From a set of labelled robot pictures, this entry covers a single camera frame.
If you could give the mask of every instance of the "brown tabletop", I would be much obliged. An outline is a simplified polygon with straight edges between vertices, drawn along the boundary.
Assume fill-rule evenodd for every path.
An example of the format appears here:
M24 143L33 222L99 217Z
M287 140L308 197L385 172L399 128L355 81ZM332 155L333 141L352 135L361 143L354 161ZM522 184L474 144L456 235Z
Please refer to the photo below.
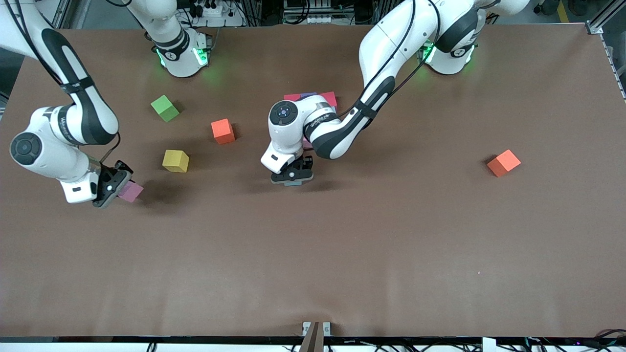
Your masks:
M487 26L464 71L424 67L302 187L259 159L283 94L362 89L367 27L223 29L170 76L142 31L67 31L120 120L135 204L69 205L6 150L69 99L26 60L0 125L0 334L593 336L626 325L626 106L582 24ZM416 64L400 72L405 77ZM182 108L165 123L150 102ZM210 122L237 141L218 145ZM84 148L99 157L107 147ZM165 149L184 150L170 173ZM496 178L484 160L522 164Z

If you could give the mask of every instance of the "gray circular joint cap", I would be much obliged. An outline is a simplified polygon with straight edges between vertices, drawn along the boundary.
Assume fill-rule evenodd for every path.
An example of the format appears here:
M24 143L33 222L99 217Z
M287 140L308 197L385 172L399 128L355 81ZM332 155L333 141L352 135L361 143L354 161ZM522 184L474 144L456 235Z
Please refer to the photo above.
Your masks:
M34 133L22 132L11 142L11 156L18 164L32 165L41 153L41 139Z

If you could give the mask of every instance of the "metal frame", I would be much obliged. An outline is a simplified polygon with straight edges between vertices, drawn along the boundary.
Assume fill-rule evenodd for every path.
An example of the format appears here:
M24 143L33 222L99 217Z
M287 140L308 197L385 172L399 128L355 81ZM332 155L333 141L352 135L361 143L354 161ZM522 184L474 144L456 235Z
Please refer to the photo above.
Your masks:
M589 34L601 34L602 26L604 26L608 20L610 20L616 13L618 13L624 6L626 6L626 0L609 0L597 14L586 22L587 31Z

